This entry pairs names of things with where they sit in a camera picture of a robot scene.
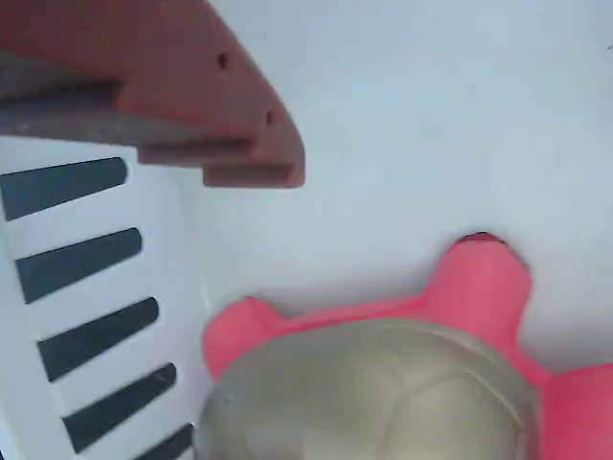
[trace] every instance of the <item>pink turtle toy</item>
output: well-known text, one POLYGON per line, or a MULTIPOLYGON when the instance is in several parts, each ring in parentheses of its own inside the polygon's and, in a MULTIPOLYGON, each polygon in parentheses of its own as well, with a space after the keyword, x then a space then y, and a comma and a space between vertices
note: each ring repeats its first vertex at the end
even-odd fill
POLYGON ((285 319, 256 298, 208 326, 216 389, 197 458, 611 460, 613 365, 565 374, 521 349, 532 280, 481 234, 422 295, 285 319))

